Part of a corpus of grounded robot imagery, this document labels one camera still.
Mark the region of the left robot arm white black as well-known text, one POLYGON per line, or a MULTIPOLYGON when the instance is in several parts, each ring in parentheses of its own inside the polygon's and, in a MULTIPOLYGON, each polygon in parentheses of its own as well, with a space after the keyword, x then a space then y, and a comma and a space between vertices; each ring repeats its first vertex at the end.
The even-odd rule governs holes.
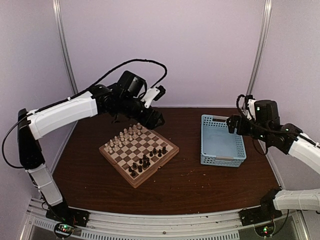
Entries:
POLYGON ((39 139, 73 122, 105 113, 122 114, 153 130, 165 120, 151 103, 165 93, 162 85, 147 88, 143 78, 126 70, 118 82, 110 86, 95 83, 78 95, 39 109, 27 111, 24 108, 18 112, 13 128, 17 128, 19 169, 24 169, 34 180, 55 217, 67 222, 72 218, 72 211, 46 166, 39 139))

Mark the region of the wooden chess board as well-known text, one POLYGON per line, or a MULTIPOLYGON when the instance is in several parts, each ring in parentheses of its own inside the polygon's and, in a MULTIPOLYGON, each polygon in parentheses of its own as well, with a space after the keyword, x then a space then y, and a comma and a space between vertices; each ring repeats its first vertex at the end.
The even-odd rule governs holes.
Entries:
POLYGON ((176 156, 180 148, 166 139, 154 130, 149 130, 144 127, 145 130, 142 134, 142 140, 136 145, 128 149, 127 151, 118 150, 114 153, 108 153, 104 150, 104 145, 99 148, 99 152, 107 159, 107 161, 117 170, 117 172, 124 177, 124 179, 133 187, 139 187, 149 177, 161 169, 168 161, 176 156), (166 147, 166 153, 161 157, 158 157, 158 150, 166 147), (152 157, 149 156, 150 151, 156 148, 157 153, 152 157), (150 166, 146 168, 142 167, 142 172, 138 171, 138 166, 143 166, 139 163, 140 159, 143 159, 143 154, 150 159, 150 166), (136 172, 135 176, 129 172, 128 168, 131 167, 136 172))

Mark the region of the light blue plastic basket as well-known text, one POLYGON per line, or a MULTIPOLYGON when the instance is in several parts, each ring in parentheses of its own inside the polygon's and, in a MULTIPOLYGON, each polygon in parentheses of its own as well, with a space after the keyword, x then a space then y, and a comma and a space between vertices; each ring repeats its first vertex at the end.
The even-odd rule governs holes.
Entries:
POLYGON ((201 116, 200 163, 238 168, 247 158, 243 137, 229 133, 226 116, 201 116))

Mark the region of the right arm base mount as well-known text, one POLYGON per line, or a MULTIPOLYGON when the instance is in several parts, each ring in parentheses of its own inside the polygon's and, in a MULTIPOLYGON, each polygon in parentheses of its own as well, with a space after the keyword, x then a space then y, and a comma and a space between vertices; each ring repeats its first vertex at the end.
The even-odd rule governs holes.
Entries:
POLYGON ((279 218, 283 214, 276 210, 272 213, 263 211, 260 206, 254 208, 244 208, 238 212, 242 226, 255 225, 262 222, 268 222, 272 219, 279 218))

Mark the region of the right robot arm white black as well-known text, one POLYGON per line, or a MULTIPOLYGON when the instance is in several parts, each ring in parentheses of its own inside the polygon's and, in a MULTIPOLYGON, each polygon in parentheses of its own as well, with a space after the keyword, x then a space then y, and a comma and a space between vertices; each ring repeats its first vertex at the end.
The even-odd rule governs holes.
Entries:
MULTIPOLYGON (((294 157, 315 172, 320 171, 320 144, 292 123, 281 124, 277 102, 256 100, 252 95, 239 95, 244 108, 226 119, 229 133, 249 136, 264 142, 265 148, 275 147, 283 154, 294 157)), ((320 190, 272 189, 261 200, 256 210, 259 220, 268 220, 276 211, 320 210, 320 190)))

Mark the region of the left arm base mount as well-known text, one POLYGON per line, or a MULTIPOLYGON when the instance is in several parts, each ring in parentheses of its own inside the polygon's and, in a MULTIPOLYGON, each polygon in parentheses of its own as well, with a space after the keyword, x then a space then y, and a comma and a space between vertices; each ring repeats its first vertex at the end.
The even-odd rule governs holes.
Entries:
POLYGON ((45 217, 70 226, 86 227, 90 213, 86 210, 70 208, 61 203, 49 206, 45 217))

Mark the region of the eleventh dark chess piece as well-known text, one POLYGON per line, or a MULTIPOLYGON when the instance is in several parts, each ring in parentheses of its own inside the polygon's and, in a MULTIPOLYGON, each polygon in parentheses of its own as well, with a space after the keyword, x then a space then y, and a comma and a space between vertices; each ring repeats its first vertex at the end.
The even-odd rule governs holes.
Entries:
POLYGON ((164 146, 164 147, 162 148, 162 153, 165 154, 166 152, 167 152, 167 149, 166 149, 166 147, 164 146))

